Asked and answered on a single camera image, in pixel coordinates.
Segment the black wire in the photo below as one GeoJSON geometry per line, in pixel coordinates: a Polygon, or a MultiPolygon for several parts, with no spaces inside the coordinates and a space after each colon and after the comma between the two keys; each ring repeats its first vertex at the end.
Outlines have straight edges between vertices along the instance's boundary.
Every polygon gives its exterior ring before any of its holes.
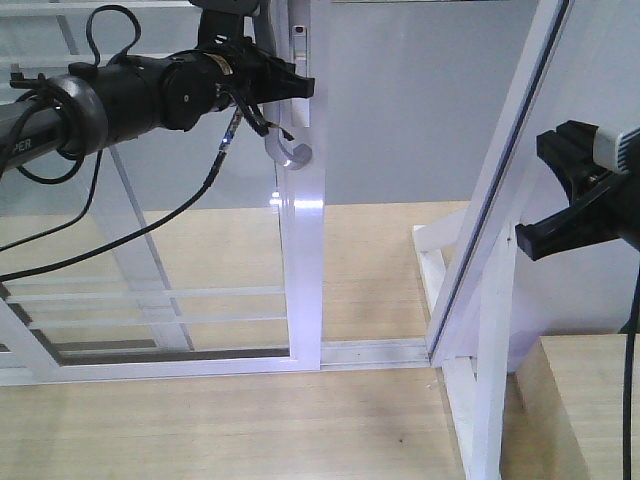
{"type": "Polygon", "coordinates": [[[91,48],[91,51],[93,52],[93,58],[94,58],[93,65],[95,67],[97,67],[100,64],[100,51],[98,50],[98,47],[96,46],[96,42],[93,39],[93,18],[98,13],[104,12],[104,11],[114,11],[114,12],[120,12],[125,14],[133,24],[133,28],[135,30],[135,37],[133,41],[130,44],[128,44],[126,47],[124,47],[122,50],[120,50],[120,52],[116,54],[110,60],[109,63],[115,62],[118,58],[125,57],[129,52],[129,49],[133,47],[138,42],[138,40],[140,40],[140,36],[142,35],[142,28],[140,27],[140,22],[138,21],[136,16],[133,14],[133,12],[128,8],[125,8],[122,5],[103,5],[101,7],[96,8],[93,12],[91,12],[91,15],[89,15],[89,18],[87,19],[87,23],[85,24],[85,35],[87,37],[87,43],[89,43],[89,48],[91,48]]]}
{"type": "Polygon", "coordinates": [[[38,98],[32,105],[27,107],[27,109],[22,112],[22,115],[20,115],[16,123],[13,124],[13,127],[9,132],[9,136],[7,137],[7,143],[2,149],[2,152],[0,152],[0,179],[2,179],[4,170],[9,164],[9,155],[11,155],[11,153],[13,152],[15,144],[17,143],[20,135],[22,134],[22,131],[24,130],[24,126],[34,113],[42,109],[46,101],[47,100],[44,98],[38,98]]]}
{"type": "Polygon", "coordinates": [[[40,177],[35,173],[30,172],[26,167],[22,165],[18,167],[18,171],[29,180],[33,180],[36,183],[40,183],[42,185],[59,185],[66,182],[67,180],[71,180],[76,176],[76,174],[80,171],[80,167],[82,167],[82,164],[84,163],[84,159],[85,157],[81,157],[78,160],[75,160],[73,166],[67,173],[56,178],[40,177]]]}
{"type": "Polygon", "coordinates": [[[635,353],[638,317],[640,316],[640,270],[633,294],[633,304],[627,323],[627,342],[624,353],[624,386],[622,389],[622,478],[631,480],[631,400],[633,391],[633,356],[635,353]]]}
{"type": "Polygon", "coordinates": [[[89,196],[87,197],[87,201],[84,204],[84,207],[80,211],[80,213],[72,220],[69,220],[62,225],[58,225],[57,227],[50,228],[49,230],[45,230],[40,233],[36,233],[35,235],[31,235],[29,237],[25,237],[21,240],[16,240],[15,242],[8,243],[0,247],[0,252],[4,252],[11,248],[17,247],[18,245],[24,245],[25,243],[33,242],[34,240],[38,240],[40,238],[46,237],[47,235],[51,235],[53,233],[64,230],[65,228],[69,228],[72,225],[78,223],[82,218],[87,214],[89,208],[91,207],[91,203],[93,203],[93,197],[96,193],[96,186],[98,184],[98,173],[100,172],[100,163],[102,162],[102,150],[98,152],[98,156],[96,158],[96,165],[93,170],[93,178],[91,179],[91,186],[89,187],[89,196]]]}
{"type": "Polygon", "coordinates": [[[93,258],[93,257],[97,256],[97,255],[100,255],[102,253],[108,252],[109,250],[117,248],[120,245],[124,245],[127,242],[135,240],[138,237],[146,235],[147,233],[152,232],[156,228],[161,227],[165,223],[169,222],[170,220],[172,220],[175,217],[177,217],[178,215],[180,215],[182,212],[184,212],[186,209],[188,209],[191,205],[196,203],[205,194],[205,192],[209,189],[209,187],[211,187],[211,185],[213,184],[214,180],[218,176],[218,173],[220,172],[220,168],[222,167],[222,163],[224,162],[224,159],[227,156],[227,149],[229,148],[229,145],[231,144],[231,140],[233,139],[233,136],[235,134],[235,130],[238,127],[238,124],[240,123],[241,119],[242,119],[242,114],[241,114],[239,109],[236,109],[236,111],[233,114],[233,117],[231,119],[231,122],[229,123],[229,127],[227,128],[227,132],[225,133],[225,136],[222,139],[222,142],[220,144],[220,148],[218,150],[218,155],[216,156],[216,159],[214,160],[213,165],[211,166],[211,169],[209,170],[209,173],[207,174],[207,177],[205,178],[204,182],[202,183],[202,186],[198,189],[198,191],[195,194],[193,194],[191,196],[191,198],[189,198],[189,200],[184,202],[182,205],[180,205],[178,208],[176,208],[173,212],[165,215],[160,220],[158,220],[158,221],[156,221],[156,222],[154,222],[154,223],[152,223],[150,225],[147,225],[146,227],[141,228],[140,230],[138,230],[136,232],[130,233],[128,235],[125,235],[124,237],[120,237],[119,239],[114,240],[113,242],[107,243],[106,245],[102,245],[101,247],[95,248],[95,249],[90,250],[88,252],[85,252],[85,253],[83,253],[81,255],[77,255],[75,257],[68,258],[68,259],[63,260],[61,262],[56,262],[56,263],[51,263],[49,265],[44,265],[42,267],[31,268],[31,269],[28,269],[28,270],[21,270],[19,272],[13,272],[13,273],[5,274],[5,275],[0,275],[0,283],[8,282],[9,280],[16,280],[18,278],[31,277],[33,275],[40,275],[40,274],[43,274],[43,273],[49,273],[49,272],[53,272],[55,270],[60,270],[61,268],[66,268],[66,267],[69,267],[71,265],[75,265],[76,263],[82,262],[84,260],[88,260],[90,258],[93,258]]]}

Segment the light wood surface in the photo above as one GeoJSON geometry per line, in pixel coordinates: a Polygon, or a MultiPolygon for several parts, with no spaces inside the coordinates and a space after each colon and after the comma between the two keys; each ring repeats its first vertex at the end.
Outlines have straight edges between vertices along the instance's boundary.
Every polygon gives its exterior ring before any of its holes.
{"type": "Polygon", "coordinates": [[[462,479],[440,387],[424,369],[3,388],[0,478],[462,479]]]}
{"type": "Polygon", "coordinates": [[[467,202],[329,205],[325,211],[324,339],[421,337],[428,311],[414,225],[467,202]]]}
{"type": "MultiPolygon", "coordinates": [[[[549,480],[622,478],[624,342],[623,335],[543,337],[519,369],[518,383],[544,444],[549,480]]],[[[634,384],[639,381],[636,363],[634,384]]],[[[633,405],[633,424],[638,425],[637,388],[633,405]]],[[[633,470],[633,478],[640,478],[637,454],[633,470]]]]}
{"type": "MultiPolygon", "coordinates": [[[[428,312],[413,248],[413,225],[463,208],[466,202],[329,205],[325,213],[324,339],[368,340],[420,337],[428,312]]],[[[147,212],[152,222],[166,212],[147,212]]],[[[5,243],[68,220],[60,215],[3,217],[5,243]]],[[[153,233],[174,288],[282,285],[280,225],[276,208],[190,210],[153,233]]],[[[3,271],[39,266],[104,243],[90,216],[73,228],[2,254],[3,271]]],[[[47,275],[120,276],[111,253],[47,275]]],[[[125,291],[124,279],[108,283],[12,286],[14,294],[125,291]]],[[[279,312],[284,296],[188,298],[186,315],[279,312]]],[[[55,307],[56,302],[49,303],[55,307]]],[[[33,313],[48,319],[139,317],[134,302],[102,310],[33,313]]],[[[283,345],[284,322],[192,324],[197,348],[283,345]]],[[[56,343],[149,339],[147,327],[46,330],[56,343]]]]}
{"type": "Polygon", "coordinates": [[[503,480],[547,480],[542,468],[542,444],[511,375],[505,392],[500,473],[503,480]]]}

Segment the white wooden support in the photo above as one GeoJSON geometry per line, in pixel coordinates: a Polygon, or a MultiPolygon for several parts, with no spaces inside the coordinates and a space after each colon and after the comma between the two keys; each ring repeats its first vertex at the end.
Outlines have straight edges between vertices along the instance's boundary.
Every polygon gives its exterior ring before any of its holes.
{"type": "Polygon", "coordinates": [[[480,285],[480,334],[470,480],[494,480],[500,475],[517,250],[514,226],[508,222],[498,235],[480,285]]]}
{"type": "Polygon", "coordinates": [[[478,354],[443,361],[447,395],[467,480],[500,479],[504,394],[515,271],[514,223],[500,232],[480,284],[478,354]]]}
{"type": "Polygon", "coordinates": [[[429,314],[435,308],[446,274],[442,248],[456,242],[466,213],[467,209],[463,208],[428,225],[413,227],[413,244],[429,314]]]}
{"type": "Polygon", "coordinates": [[[467,479],[471,478],[473,452],[473,418],[476,405],[476,377],[471,358],[459,357],[442,362],[447,396],[451,406],[453,426],[467,479]]]}

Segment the white wall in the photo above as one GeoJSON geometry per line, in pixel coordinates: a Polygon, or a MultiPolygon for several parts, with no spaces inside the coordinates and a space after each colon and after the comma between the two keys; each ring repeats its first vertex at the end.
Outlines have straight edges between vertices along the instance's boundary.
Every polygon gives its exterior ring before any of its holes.
{"type": "Polygon", "coordinates": [[[334,4],[327,202],[471,198],[536,4],[334,4]]]}

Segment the glass pane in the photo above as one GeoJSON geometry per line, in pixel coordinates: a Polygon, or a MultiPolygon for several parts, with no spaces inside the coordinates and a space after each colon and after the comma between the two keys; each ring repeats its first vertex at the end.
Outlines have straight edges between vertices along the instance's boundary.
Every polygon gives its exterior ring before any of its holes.
{"type": "MultiPolygon", "coordinates": [[[[139,54],[191,48],[197,10],[140,12],[144,35],[139,54]],[[171,32],[165,26],[171,23],[171,32]]],[[[16,23],[29,19],[16,19],[16,23]]],[[[11,28],[16,57],[69,54],[83,40],[86,16],[65,22],[41,19],[52,38],[34,49],[20,25],[11,28]],[[73,37],[76,47],[68,45],[73,37]]],[[[95,38],[108,57],[122,48],[130,25],[117,13],[95,22],[95,38]]],[[[25,71],[63,73],[64,65],[25,71]]],[[[8,71],[0,71],[8,76],[8,71]]],[[[1,92],[0,101],[17,95],[1,92]]],[[[232,111],[202,117],[189,132],[155,130],[105,151],[89,214],[68,230],[0,252],[0,273],[39,267],[90,251],[172,212],[201,186],[218,151],[232,111]]],[[[79,175],[58,186],[35,184],[17,171],[0,181],[0,246],[73,218],[83,207],[94,158],[79,175]]],[[[56,177],[71,163],[50,154],[28,164],[56,177]]],[[[288,328],[280,241],[278,187],[263,140],[241,124],[225,165],[210,190],[189,210],[142,237],[62,270],[7,282],[33,330],[54,345],[78,350],[156,351],[286,347],[288,328]]]]}

